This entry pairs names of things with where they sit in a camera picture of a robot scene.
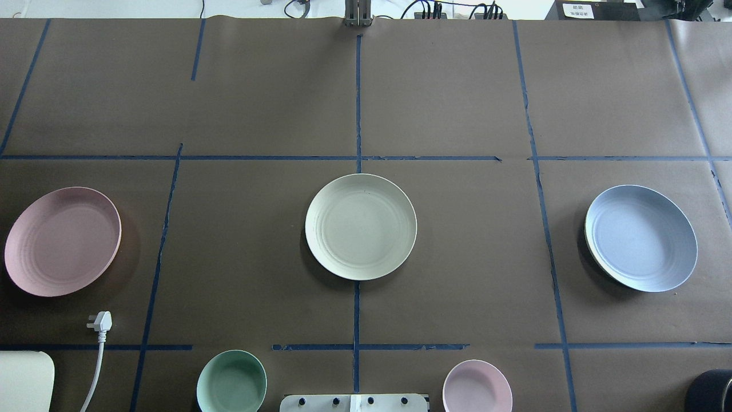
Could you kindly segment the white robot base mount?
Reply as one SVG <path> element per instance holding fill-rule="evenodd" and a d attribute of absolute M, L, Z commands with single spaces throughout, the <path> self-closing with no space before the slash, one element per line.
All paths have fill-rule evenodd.
<path fill-rule="evenodd" d="M 426 394 L 293 394 L 280 411 L 430 411 Z"/>

